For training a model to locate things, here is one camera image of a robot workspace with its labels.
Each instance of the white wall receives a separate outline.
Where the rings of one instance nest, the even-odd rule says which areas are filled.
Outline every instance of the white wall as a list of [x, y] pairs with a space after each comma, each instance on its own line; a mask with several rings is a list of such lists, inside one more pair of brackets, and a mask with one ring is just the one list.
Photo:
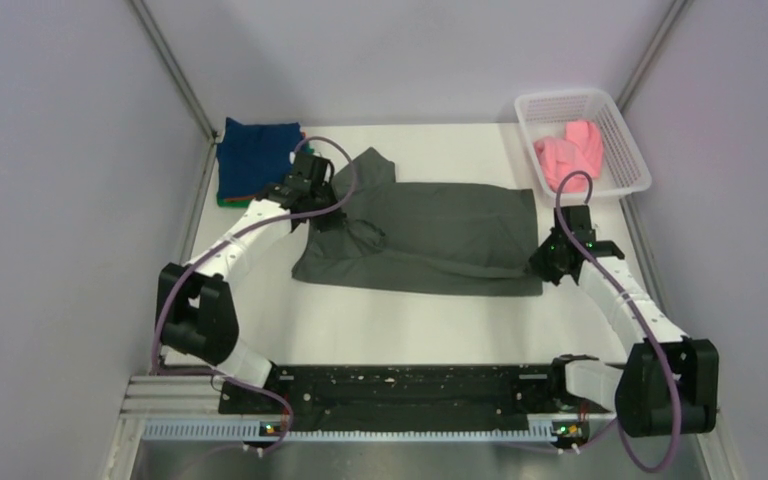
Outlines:
[[0, 0], [0, 480], [100, 472], [205, 145], [126, 2]]
[[695, 2], [627, 120], [668, 306], [719, 348], [729, 426], [768, 478], [768, 2]]
[[149, 0], [215, 126], [512, 121], [529, 91], [618, 95], [667, 0]]

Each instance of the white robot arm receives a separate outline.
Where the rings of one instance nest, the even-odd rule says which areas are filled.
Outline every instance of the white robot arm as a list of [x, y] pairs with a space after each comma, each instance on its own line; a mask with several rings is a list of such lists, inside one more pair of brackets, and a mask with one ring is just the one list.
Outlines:
[[611, 274], [609, 280], [575, 248], [559, 219], [529, 259], [532, 271], [558, 284], [570, 275], [601, 310], [628, 356], [621, 368], [588, 356], [563, 355], [550, 382], [559, 399], [584, 398], [617, 412], [630, 436], [669, 434], [672, 422], [667, 382], [652, 343], [629, 306], [633, 301], [664, 350], [681, 401], [682, 433], [708, 432], [716, 420], [719, 356], [708, 340], [691, 339], [673, 324], [635, 281], [623, 253], [610, 241], [597, 241], [587, 206], [561, 208], [575, 238]]
[[[210, 248], [184, 266], [170, 263], [161, 271], [158, 317], [175, 284], [185, 276], [187, 265], [198, 265], [184, 280], [173, 307], [163, 319], [162, 344], [199, 357], [219, 372], [248, 385], [262, 387], [265, 384], [272, 362], [252, 350], [240, 337], [239, 321], [244, 319], [238, 319], [234, 309], [233, 285], [251, 271], [273, 244], [304, 221], [302, 214], [320, 212], [337, 203], [331, 186], [325, 181], [329, 168], [333, 169], [333, 165], [327, 159], [297, 153], [284, 182], [267, 186], [250, 203], [242, 218]], [[341, 224], [342, 212], [331, 210], [311, 219], [313, 228], [323, 230]], [[262, 225], [238, 238], [239, 232], [256, 224]]]

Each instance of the laundry basket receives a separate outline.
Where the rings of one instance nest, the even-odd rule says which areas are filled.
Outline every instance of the laundry basket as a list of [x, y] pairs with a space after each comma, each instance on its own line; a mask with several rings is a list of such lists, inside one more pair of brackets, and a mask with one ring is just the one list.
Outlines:
[[[522, 95], [514, 103], [525, 150], [537, 173], [540, 186], [553, 199], [555, 192], [546, 183], [534, 151], [534, 142], [545, 136], [564, 136], [564, 126], [586, 119], [599, 126], [605, 155], [602, 174], [593, 183], [593, 197], [619, 198], [641, 192], [652, 185], [652, 176], [610, 95], [597, 89], [578, 89]], [[564, 193], [564, 199], [583, 200], [586, 192]]]

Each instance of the blue towel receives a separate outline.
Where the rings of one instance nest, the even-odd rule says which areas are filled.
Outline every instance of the blue towel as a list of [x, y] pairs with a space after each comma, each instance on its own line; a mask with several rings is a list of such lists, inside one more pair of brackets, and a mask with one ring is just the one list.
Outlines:
[[216, 148], [219, 162], [217, 199], [247, 197], [289, 173], [290, 152], [302, 141], [298, 123], [243, 125], [225, 119], [225, 138]]

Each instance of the pink towel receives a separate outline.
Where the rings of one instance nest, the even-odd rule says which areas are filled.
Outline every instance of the pink towel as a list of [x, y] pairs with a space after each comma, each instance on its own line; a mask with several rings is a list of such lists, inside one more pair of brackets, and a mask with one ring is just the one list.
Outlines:
[[[534, 150], [553, 191], [557, 192], [561, 180], [575, 170], [584, 170], [593, 178], [602, 173], [602, 134], [593, 122], [569, 122], [564, 138], [543, 137], [534, 142]], [[587, 180], [581, 175], [571, 178], [564, 187], [564, 192], [586, 190]]]

